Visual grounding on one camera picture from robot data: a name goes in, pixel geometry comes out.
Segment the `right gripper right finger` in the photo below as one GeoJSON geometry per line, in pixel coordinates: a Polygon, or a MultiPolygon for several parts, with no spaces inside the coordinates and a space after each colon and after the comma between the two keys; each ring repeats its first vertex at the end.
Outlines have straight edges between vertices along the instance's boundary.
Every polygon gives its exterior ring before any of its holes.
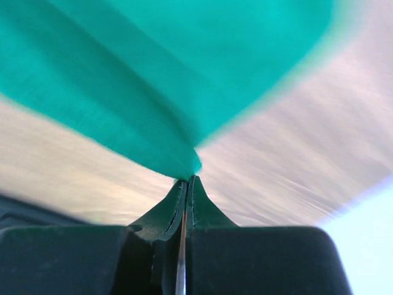
{"type": "Polygon", "coordinates": [[[189,294],[351,294],[337,248],[316,227],[240,227],[207,196],[187,194],[189,294]]]}

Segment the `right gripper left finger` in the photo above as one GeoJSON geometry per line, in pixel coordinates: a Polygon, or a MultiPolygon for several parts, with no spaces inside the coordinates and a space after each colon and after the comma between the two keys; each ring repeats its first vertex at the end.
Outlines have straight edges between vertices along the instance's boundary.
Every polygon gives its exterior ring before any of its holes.
{"type": "Polygon", "coordinates": [[[1,195],[1,293],[174,294],[185,196],[114,226],[1,195]]]}

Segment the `green t-shirt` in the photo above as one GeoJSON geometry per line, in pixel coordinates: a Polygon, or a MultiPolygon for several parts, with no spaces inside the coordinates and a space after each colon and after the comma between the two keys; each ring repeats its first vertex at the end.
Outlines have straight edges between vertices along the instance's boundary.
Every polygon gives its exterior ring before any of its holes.
{"type": "Polygon", "coordinates": [[[1,92],[189,179],[196,147],[276,85],[336,1],[2,1],[1,92]]]}

